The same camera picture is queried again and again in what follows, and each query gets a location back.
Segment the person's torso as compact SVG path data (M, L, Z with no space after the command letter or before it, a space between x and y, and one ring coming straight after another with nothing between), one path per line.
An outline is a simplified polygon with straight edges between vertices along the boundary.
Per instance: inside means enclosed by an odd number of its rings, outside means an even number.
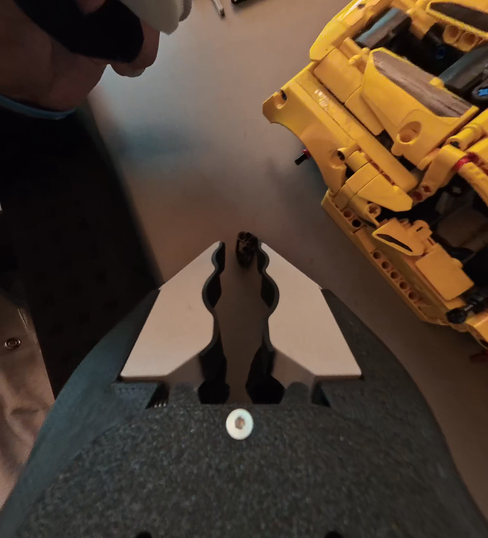
M0 508L54 403L31 317L0 290L0 346L9 338L18 338L21 345L0 350Z

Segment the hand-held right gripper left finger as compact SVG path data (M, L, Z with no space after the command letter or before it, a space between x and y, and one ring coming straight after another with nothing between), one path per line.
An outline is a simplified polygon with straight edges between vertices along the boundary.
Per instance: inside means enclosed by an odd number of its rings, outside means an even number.
M225 244L214 242L159 290L120 372L123 381L202 385L212 377L208 358L219 337L214 306L225 267Z

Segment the yellow brick toy car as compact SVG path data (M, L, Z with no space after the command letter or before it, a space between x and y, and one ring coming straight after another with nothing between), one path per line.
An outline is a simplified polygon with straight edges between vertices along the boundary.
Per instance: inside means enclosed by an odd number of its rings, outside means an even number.
M488 1L349 1L263 114L412 312L488 360Z

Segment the black perforated chair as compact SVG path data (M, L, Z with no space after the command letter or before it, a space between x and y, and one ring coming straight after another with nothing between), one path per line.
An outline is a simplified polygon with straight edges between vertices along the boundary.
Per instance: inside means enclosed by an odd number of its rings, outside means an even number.
M108 150L107 156L109 163L95 158L32 166L1 195L55 397L93 347L159 283Z

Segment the grey desk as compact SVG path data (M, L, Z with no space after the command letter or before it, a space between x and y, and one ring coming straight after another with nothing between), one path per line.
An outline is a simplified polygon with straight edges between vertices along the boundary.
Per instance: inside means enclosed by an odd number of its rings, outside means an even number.
M235 260L248 231L331 290L396 355L432 408L470 493L488 520L488 363L465 333L422 322L321 207L301 143L262 104L308 63L315 39L348 1L194 1L160 38L140 77L106 69L89 104L123 176L162 280L207 246L226 243L216 307L228 361L229 402L250 402L249 367L266 305L253 264Z

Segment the black brick connector piece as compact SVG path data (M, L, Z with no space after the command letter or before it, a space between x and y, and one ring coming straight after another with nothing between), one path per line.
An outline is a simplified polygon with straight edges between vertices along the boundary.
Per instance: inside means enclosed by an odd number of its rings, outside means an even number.
M258 238L251 232L241 231L237 235L235 255L238 265L249 268L258 249Z

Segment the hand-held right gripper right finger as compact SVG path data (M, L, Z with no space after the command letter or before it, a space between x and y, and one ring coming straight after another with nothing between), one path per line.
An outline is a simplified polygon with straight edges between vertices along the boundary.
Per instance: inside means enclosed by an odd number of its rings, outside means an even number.
M281 385L361 378L324 290L265 243L258 245L258 266L273 292L266 341L273 378Z

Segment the person's left forearm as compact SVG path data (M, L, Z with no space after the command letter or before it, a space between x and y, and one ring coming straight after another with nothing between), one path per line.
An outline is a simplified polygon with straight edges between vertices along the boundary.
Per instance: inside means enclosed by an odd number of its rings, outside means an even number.
M89 108L49 109L0 93L0 196L32 166L95 158L110 162Z

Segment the person's left hand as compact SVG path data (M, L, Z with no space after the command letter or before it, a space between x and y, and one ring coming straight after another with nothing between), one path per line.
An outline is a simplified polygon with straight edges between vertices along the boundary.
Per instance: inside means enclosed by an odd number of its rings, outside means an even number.
M137 77L157 57L160 32L142 21L144 44L131 63L85 57L66 50L14 3L0 1L0 95L52 111L82 104L107 66L120 76Z

